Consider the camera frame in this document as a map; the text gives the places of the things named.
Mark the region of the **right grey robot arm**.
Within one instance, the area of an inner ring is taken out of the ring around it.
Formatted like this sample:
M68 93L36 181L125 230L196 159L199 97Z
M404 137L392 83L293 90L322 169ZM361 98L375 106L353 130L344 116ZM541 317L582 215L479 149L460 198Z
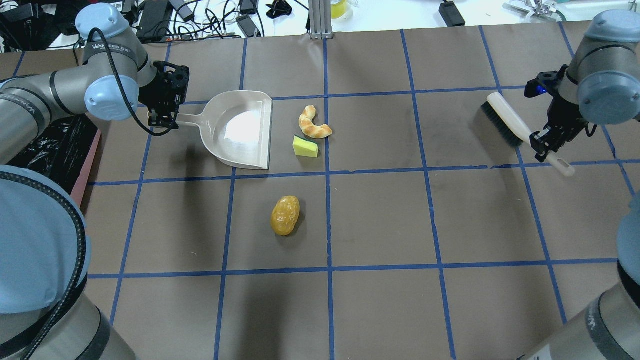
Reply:
M540 73L525 87L553 98L542 131L530 135L535 158L551 159L588 125L620 125L639 118L639 14L606 10L587 28L570 64ZM617 283L522 360L637 360L639 358L639 197L618 228Z

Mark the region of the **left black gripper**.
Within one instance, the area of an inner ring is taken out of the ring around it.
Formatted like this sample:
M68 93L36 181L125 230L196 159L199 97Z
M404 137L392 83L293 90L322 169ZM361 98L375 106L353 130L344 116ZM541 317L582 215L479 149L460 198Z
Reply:
M166 61L154 61L153 80L140 88L139 102L147 107L148 127L178 129L179 108L186 101L190 68Z

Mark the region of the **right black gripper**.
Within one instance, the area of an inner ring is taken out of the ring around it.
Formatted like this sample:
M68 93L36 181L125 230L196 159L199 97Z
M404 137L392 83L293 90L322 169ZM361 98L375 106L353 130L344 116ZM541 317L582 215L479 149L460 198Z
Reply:
M551 157L551 152L558 152L567 142L572 142L581 132L588 138L594 136L598 125L589 127L590 123L583 118L579 106L567 100L560 92L564 80L573 84L567 75L569 66L564 64L558 71L542 71L535 79L525 85L526 98L535 98L543 94L552 97L547 109L547 123L542 131L533 132L529 136L530 146L535 151L535 159L544 162Z

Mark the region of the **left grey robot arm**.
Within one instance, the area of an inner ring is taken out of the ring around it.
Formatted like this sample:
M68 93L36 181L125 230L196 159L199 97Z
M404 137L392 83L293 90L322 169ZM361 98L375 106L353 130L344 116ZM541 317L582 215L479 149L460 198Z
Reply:
M80 10L82 65L1 84L1 358L135 360L137 354L85 295L91 242L72 196L36 171L9 165L54 121L91 114L178 129L190 69L151 60L108 3Z

